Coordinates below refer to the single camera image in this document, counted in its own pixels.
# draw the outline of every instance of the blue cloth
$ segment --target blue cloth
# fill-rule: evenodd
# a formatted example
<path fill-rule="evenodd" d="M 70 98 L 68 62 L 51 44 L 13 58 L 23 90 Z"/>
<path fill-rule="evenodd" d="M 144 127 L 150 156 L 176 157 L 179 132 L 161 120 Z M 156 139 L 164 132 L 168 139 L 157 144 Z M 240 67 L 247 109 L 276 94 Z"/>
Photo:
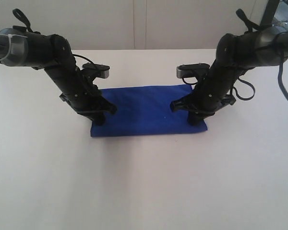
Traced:
<path fill-rule="evenodd" d="M 102 95 L 118 108 L 105 113 L 103 126 L 91 128 L 92 137 L 198 133 L 207 130 L 205 122 L 190 126 L 188 112 L 172 112 L 169 104 L 192 91 L 190 85 L 144 86 L 104 89 Z"/>

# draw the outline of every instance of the white table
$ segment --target white table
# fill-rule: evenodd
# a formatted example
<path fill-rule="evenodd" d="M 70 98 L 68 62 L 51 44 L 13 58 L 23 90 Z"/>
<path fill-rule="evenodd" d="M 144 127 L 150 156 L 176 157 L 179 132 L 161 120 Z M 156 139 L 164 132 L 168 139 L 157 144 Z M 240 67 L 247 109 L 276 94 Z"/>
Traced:
<path fill-rule="evenodd" d="M 75 53 L 111 66 L 100 88 L 180 84 L 176 66 L 215 56 Z M 288 61 L 284 69 L 288 88 Z M 248 72 L 255 98 L 207 119 L 207 132 L 91 138 L 90 121 L 43 71 L 0 65 L 0 230 L 288 230 L 288 102 L 277 72 Z"/>

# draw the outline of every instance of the folded cloth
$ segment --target folded cloth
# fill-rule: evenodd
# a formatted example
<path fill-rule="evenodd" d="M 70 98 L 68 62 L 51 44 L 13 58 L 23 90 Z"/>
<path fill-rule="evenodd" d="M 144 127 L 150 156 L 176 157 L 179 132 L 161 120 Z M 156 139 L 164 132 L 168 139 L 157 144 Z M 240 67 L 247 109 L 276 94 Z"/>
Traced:
<path fill-rule="evenodd" d="M 92 124 L 92 137 L 118 137 L 155 134 L 198 133 L 207 130 L 204 121 L 197 126 L 187 122 L 188 112 L 172 112 L 169 104 L 192 91 L 190 85 L 143 86 L 104 89 L 102 95 L 118 108 L 105 113 L 102 126 Z"/>

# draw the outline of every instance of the white wall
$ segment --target white wall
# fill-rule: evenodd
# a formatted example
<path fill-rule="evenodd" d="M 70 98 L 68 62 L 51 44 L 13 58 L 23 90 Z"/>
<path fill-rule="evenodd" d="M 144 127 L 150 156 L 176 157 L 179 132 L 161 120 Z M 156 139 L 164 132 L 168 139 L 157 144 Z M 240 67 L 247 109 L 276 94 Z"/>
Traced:
<path fill-rule="evenodd" d="M 215 48 L 225 33 L 245 27 L 242 8 L 257 23 L 267 0 L 0 0 L 0 29 L 20 25 L 19 8 L 33 30 L 66 37 L 73 49 Z"/>

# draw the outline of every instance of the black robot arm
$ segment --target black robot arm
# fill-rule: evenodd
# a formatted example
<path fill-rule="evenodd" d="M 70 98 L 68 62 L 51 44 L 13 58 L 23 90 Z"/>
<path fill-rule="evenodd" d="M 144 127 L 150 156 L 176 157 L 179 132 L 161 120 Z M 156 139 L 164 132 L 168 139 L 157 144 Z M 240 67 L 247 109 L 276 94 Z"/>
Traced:
<path fill-rule="evenodd" d="M 110 67 L 96 65 L 85 57 L 74 55 L 62 36 L 33 32 L 29 20 L 19 9 L 13 10 L 13 14 L 26 27 L 13 26 L 0 31 L 0 63 L 43 69 L 62 91 L 60 98 L 75 112 L 91 119 L 96 125 L 104 124 L 104 112 L 114 114 L 116 106 L 102 97 L 93 80 L 107 78 Z M 79 69 L 74 56 L 89 63 Z"/>
<path fill-rule="evenodd" d="M 260 66 L 278 66 L 280 72 L 278 83 L 285 97 L 288 93 L 281 80 L 284 61 L 288 58 L 288 32 L 284 28 L 272 25 L 258 26 L 247 19 L 244 12 L 237 12 L 248 31 L 241 36 L 224 35 L 216 49 L 216 59 L 212 66 L 208 64 L 182 65 L 177 67 L 177 77 L 184 79 L 195 77 L 197 84 L 192 93 L 173 101 L 170 105 L 173 112 L 189 111 L 188 122 L 196 125 L 203 119 L 213 116 L 216 111 L 233 105 L 236 101 L 233 90 L 237 80 L 255 88 L 239 77 L 247 71 Z M 243 100 L 250 98 L 237 97 Z"/>

